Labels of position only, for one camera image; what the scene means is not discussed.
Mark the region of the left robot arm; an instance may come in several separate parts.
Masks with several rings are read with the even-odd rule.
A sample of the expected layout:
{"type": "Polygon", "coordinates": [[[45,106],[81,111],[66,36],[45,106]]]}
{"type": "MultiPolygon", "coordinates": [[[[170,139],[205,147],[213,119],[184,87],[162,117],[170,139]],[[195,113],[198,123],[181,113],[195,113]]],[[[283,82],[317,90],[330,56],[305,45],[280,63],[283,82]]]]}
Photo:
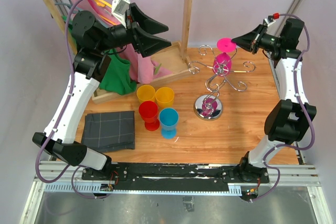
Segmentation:
{"type": "Polygon", "coordinates": [[[71,166],[94,169],[102,180],[112,175],[111,158],[76,142],[75,136],[87,103],[111,62],[108,51],[131,44],[142,57],[149,57],[171,46],[157,36],[168,31],[168,26],[144,14],[136,3],[130,4],[122,18],[121,24],[107,28],[88,10],[74,16],[71,35],[78,52],[71,62],[68,86],[53,119],[32,138],[49,155],[71,166]]]}

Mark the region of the magenta wine glass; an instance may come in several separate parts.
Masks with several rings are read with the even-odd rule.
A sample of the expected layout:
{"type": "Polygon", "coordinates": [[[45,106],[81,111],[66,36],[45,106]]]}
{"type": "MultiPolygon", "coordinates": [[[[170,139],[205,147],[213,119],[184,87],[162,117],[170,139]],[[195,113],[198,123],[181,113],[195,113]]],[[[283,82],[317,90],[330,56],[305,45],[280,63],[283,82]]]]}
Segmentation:
{"type": "Polygon", "coordinates": [[[230,38],[222,38],[217,42],[217,48],[221,53],[214,59],[213,72],[219,76],[225,76],[232,69],[229,53],[236,53],[236,44],[230,38]]]}

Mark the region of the yellow wine glass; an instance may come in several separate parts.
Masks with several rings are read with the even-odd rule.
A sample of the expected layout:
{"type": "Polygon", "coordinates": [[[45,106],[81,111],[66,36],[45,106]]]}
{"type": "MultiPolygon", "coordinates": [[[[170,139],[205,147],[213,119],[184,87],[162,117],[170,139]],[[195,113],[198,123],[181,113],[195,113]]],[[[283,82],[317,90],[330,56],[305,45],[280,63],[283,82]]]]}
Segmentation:
{"type": "Polygon", "coordinates": [[[169,87],[161,87],[157,89],[155,93],[157,104],[162,109],[172,107],[174,103],[174,97],[175,97],[175,93],[169,87]]]}
{"type": "Polygon", "coordinates": [[[148,84],[144,84],[137,89],[136,96],[140,103],[143,103],[145,101],[155,102],[155,93],[156,90],[154,87],[148,84]]]}

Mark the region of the red wine glass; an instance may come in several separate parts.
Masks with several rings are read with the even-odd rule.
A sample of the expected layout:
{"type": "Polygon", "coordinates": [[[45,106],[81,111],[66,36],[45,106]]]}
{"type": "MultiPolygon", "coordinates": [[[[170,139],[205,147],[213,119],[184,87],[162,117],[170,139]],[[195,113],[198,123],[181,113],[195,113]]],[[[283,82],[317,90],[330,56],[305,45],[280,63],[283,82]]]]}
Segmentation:
{"type": "Polygon", "coordinates": [[[156,131],[160,127],[158,120],[159,108],[153,101],[145,101],[139,106],[139,114],[148,131],[156,131]]]}

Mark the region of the blue wine glass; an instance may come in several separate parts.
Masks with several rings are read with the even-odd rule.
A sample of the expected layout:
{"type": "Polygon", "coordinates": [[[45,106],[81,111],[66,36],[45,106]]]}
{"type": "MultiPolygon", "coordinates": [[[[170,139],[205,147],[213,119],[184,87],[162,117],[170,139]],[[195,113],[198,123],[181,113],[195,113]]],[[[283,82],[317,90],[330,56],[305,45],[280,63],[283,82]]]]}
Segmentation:
{"type": "Polygon", "coordinates": [[[176,136],[176,126],[179,120],[178,112],[173,108],[165,108],[159,114],[161,135],[165,139],[172,139],[176,136]]]}

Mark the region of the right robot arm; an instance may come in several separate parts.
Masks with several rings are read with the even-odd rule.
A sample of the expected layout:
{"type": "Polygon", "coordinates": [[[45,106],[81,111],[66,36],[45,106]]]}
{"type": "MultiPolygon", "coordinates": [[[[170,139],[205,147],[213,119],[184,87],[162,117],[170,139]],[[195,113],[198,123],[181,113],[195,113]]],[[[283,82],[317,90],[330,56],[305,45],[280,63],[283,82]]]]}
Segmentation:
{"type": "Polygon", "coordinates": [[[304,21],[288,14],[280,35],[268,34],[268,28],[281,16],[270,15],[253,31],[232,39],[252,54],[260,49],[265,51],[274,62],[279,81],[280,100],[265,120],[265,136],[235,167],[235,173],[244,182],[262,181],[269,161],[283,148],[301,141],[307,130],[313,129],[312,121],[317,113],[317,108],[305,96],[301,78],[302,58],[307,50],[297,49],[301,33],[308,30],[304,21]]]}

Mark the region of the green wine glass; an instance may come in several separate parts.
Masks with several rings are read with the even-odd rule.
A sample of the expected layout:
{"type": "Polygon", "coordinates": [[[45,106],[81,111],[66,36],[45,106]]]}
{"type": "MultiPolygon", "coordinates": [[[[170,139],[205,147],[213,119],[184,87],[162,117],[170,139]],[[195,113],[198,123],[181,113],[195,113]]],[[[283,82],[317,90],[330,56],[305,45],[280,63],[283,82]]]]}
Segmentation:
{"type": "Polygon", "coordinates": [[[157,74],[160,71],[161,63],[154,68],[154,74],[157,74]]]}

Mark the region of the chrome wine glass rack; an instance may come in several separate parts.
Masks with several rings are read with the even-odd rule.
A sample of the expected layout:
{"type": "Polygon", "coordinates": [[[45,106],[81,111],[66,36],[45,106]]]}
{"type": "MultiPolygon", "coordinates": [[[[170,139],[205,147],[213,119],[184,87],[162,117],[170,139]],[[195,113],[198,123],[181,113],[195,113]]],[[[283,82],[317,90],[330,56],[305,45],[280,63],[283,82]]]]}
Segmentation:
{"type": "MultiPolygon", "coordinates": [[[[205,56],[207,54],[208,49],[211,51],[215,59],[217,54],[215,54],[214,49],[209,45],[200,46],[198,48],[198,53],[201,56],[205,56]]],[[[236,54],[237,54],[237,48],[236,48],[236,53],[234,52],[229,53],[229,55],[231,56],[232,64],[233,64],[233,58],[236,56],[236,54]]],[[[198,67],[198,65],[209,68],[213,72],[213,63],[212,65],[207,65],[205,63],[202,63],[196,60],[188,63],[188,71],[191,74],[199,73],[200,68],[198,67]]],[[[229,71],[229,74],[231,73],[250,73],[256,69],[256,65],[250,61],[245,61],[243,63],[243,66],[246,67],[247,69],[246,70],[231,69],[229,71]]],[[[214,120],[217,120],[222,115],[223,110],[224,110],[224,105],[219,99],[219,96],[220,96],[220,89],[224,85],[227,84],[231,86],[235,91],[238,91],[238,92],[244,92],[247,90],[247,84],[242,81],[238,81],[237,84],[232,84],[228,79],[229,74],[225,76],[219,76],[213,72],[213,76],[211,76],[209,79],[205,81],[205,88],[207,89],[208,93],[199,96],[193,104],[194,113],[200,119],[205,120],[205,121],[214,121],[214,120]]]]}

